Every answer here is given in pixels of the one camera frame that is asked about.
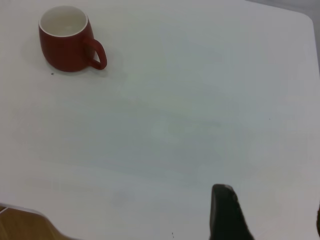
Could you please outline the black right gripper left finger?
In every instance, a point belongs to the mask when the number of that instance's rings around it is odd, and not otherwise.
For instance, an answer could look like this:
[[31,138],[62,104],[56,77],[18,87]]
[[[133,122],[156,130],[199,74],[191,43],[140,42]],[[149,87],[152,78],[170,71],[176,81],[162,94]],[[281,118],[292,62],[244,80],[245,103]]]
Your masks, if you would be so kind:
[[211,240],[253,240],[238,196],[227,184],[214,184],[211,191],[209,229]]

